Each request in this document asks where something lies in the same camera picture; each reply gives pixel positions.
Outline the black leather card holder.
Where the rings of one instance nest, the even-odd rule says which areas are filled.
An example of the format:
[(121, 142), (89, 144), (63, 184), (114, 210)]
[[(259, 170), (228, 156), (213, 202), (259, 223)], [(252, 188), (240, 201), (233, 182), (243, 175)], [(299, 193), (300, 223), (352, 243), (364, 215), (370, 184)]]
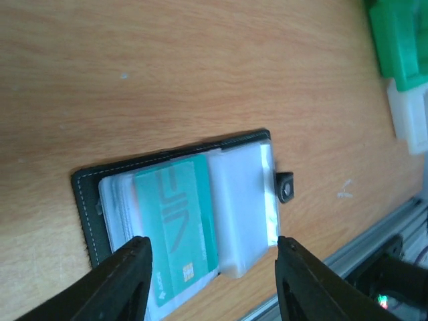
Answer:
[[(215, 278), (244, 276), (276, 245), (279, 206), (294, 197), (294, 175), (276, 170), (270, 132), (261, 129), (76, 171), (72, 188), (93, 267), (133, 237), (146, 237), (134, 175), (197, 154), (208, 163), (219, 259)], [(164, 310), (154, 304), (152, 277), (146, 320), (166, 318), (215, 279), (175, 309)]]

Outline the teal card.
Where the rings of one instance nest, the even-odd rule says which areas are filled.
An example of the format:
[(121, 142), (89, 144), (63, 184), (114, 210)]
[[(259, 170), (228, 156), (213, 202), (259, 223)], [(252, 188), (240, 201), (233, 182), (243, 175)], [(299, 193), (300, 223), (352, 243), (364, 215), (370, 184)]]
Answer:
[(153, 254), (158, 309), (175, 309), (218, 274), (207, 158), (197, 154), (139, 171), (134, 187)]

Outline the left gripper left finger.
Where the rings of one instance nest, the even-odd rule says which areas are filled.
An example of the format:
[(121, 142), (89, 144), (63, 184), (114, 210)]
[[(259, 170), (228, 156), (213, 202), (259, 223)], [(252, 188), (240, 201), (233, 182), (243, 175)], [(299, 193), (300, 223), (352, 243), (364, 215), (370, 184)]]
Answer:
[(152, 275), (148, 237), (136, 236), (99, 266), (19, 320), (144, 320)]

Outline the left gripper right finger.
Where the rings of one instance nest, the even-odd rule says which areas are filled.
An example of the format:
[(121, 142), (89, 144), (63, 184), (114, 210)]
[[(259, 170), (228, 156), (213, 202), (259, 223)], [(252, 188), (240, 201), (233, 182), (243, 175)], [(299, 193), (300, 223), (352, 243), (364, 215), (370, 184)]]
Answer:
[(282, 320), (397, 320), (292, 237), (278, 237), (275, 261)]

